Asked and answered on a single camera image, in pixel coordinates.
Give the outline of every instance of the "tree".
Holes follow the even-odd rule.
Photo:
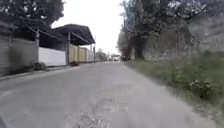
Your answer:
[[[50,26],[63,16],[62,0],[1,0],[1,20]]]
[[[96,58],[98,58],[99,61],[107,61],[107,54],[104,53],[102,49],[99,49],[96,52]]]
[[[135,49],[136,57],[144,59],[142,51],[149,36],[159,37],[164,28],[178,26],[181,21],[188,23],[200,14],[214,15],[217,14],[217,10],[224,12],[223,3],[222,0],[124,1],[121,4],[125,10],[122,14],[124,17],[122,31],[126,35],[131,35],[129,37],[133,42],[128,44]]]

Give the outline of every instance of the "metal roof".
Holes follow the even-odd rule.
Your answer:
[[[90,45],[95,40],[90,32],[89,27],[75,24],[68,24],[54,29],[55,31],[68,36],[71,34],[71,43],[74,45]]]

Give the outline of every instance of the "sky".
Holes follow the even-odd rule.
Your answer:
[[[118,53],[116,48],[123,18],[122,0],[66,0],[64,17],[56,21],[52,27],[65,24],[89,26],[96,39],[96,50],[106,53]]]

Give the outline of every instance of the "curb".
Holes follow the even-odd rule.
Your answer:
[[[3,77],[0,77],[0,82],[5,81],[5,80],[9,80],[9,79],[18,78],[18,77],[24,77],[24,76],[28,76],[28,75],[40,74],[40,73],[44,73],[44,72],[46,72],[46,71],[34,71],[34,72],[27,72],[27,73],[11,75],[11,76],[3,76]]]
[[[17,74],[17,75],[3,76],[3,77],[0,77],[0,82],[5,81],[5,80],[14,79],[14,78],[19,78],[19,77],[24,77],[24,76],[29,76],[29,75],[36,75],[36,74],[41,74],[41,73],[51,72],[51,71],[56,71],[56,70],[62,70],[62,69],[67,69],[67,68],[70,68],[70,67],[69,66],[58,67],[58,68],[54,67],[54,68],[49,68],[44,71],[33,71],[33,72],[26,72],[26,73]]]

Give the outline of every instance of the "building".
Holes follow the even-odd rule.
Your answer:
[[[87,26],[69,24],[55,28],[54,31],[67,36],[67,63],[89,63],[95,61],[95,51],[92,50],[95,40]]]
[[[0,22],[0,74],[43,62],[63,66],[94,62],[94,52],[82,46],[95,41],[87,26],[65,25],[56,29],[16,27]]]

